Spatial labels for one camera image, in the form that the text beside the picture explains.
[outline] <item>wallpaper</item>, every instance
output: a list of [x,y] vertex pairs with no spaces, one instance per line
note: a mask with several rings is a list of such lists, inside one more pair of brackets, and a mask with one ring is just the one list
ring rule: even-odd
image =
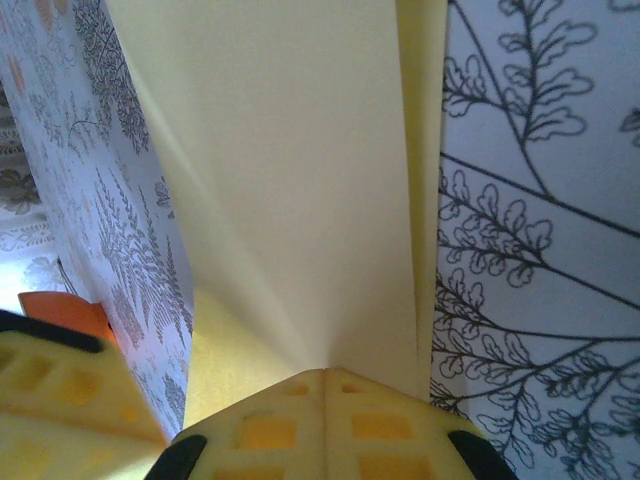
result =
[[450,0],[432,402],[640,478],[640,2]]
[[71,283],[102,302],[130,368],[173,436],[184,412],[190,272],[106,6],[1,0],[0,58],[33,175],[10,181],[35,181]]

